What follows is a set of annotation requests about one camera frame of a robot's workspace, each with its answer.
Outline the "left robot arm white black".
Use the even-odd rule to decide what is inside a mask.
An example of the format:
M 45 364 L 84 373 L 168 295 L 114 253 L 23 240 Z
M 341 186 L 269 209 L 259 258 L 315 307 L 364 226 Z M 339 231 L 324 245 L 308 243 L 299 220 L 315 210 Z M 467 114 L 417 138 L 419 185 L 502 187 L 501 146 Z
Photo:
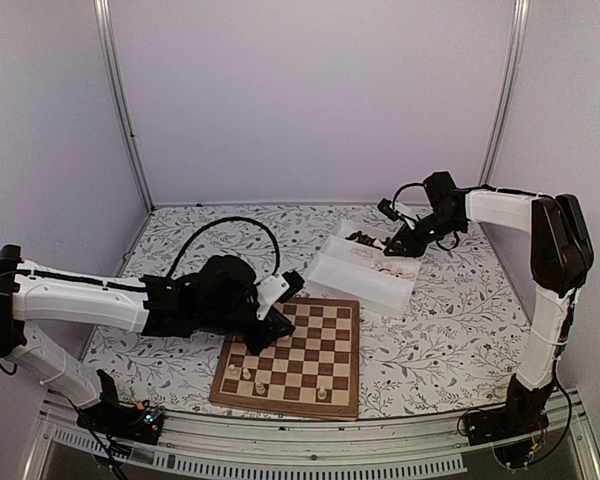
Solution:
M 197 273 L 172 278 L 106 278 L 49 269 L 0 250 L 0 359 L 66 396 L 108 434 L 128 426 L 114 381 L 80 364 L 38 327 L 42 320 L 113 327 L 144 337 L 233 334 L 258 354 L 294 327 L 278 310 L 304 285 L 296 271 L 262 280 L 232 255 L 210 257 Z

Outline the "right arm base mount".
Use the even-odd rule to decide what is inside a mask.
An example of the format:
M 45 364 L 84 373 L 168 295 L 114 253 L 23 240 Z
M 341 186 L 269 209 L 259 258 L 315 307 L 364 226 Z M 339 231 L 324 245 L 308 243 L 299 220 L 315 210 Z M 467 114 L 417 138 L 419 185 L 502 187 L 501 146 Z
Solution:
M 546 437 L 549 426 L 543 408 L 529 415 L 506 406 L 491 409 L 470 408 L 456 424 L 457 432 L 470 446 L 491 444 L 497 462 L 509 469 L 528 467 Z

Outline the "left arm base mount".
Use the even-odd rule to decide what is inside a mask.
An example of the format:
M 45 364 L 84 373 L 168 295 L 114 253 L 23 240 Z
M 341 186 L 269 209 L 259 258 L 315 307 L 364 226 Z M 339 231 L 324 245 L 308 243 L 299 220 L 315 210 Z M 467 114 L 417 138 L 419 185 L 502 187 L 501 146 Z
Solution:
M 109 437 L 157 445 L 165 409 L 152 405 L 149 400 L 135 405 L 121 403 L 113 378 L 101 369 L 96 373 L 101 386 L 98 402 L 78 410 L 77 425 Z

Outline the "light chess piece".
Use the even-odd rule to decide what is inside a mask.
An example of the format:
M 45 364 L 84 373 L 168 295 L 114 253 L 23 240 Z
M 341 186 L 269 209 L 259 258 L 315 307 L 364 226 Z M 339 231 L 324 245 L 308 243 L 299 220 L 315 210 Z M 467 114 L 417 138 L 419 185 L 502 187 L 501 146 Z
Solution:
M 330 390 L 324 385 L 321 385 L 317 389 L 316 397 L 319 401 L 324 402 L 329 398 Z

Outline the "wooden chess board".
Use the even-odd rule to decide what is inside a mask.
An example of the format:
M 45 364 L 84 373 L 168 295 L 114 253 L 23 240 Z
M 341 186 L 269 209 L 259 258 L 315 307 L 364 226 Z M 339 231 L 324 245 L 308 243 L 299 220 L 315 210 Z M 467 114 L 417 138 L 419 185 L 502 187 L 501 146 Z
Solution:
M 258 356 L 244 342 L 225 339 L 211 386 L 216 406 L 320 420 L 354 421 L 359 415 L 360 304 L 355 300 L 298 298 L 281 307 L 296 327 Z M 248 368 L 251 379 L 228 379 L 228 366 Z M 267 386 L 254 394 L 254 383 Z M 319 386 L 330 390 L 321 402 Z

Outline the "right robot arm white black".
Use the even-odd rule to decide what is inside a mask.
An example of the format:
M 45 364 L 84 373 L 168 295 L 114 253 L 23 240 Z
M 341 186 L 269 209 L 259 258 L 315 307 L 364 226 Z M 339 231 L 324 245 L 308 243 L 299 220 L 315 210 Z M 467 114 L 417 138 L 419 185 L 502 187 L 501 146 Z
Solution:
M 488 185 L 458 187 L 451 175 L 435 172 L 420 182 L 431 213 L 414 219 L 396 199 L 382 199 L 379 211 L 399 230 L 386 243 L 387 256 L 419 258 L 445 236 L 467 232 L 472 222 L 522 231 L 530 238 L 530 268 L 536 300 L 526 350 L 512 376 L 497 427 L 517 436 L 544 408 L 556 384 L 555 368 L 568 343 L 575 304 L 590 271 L 594 253 L 578 199 Z

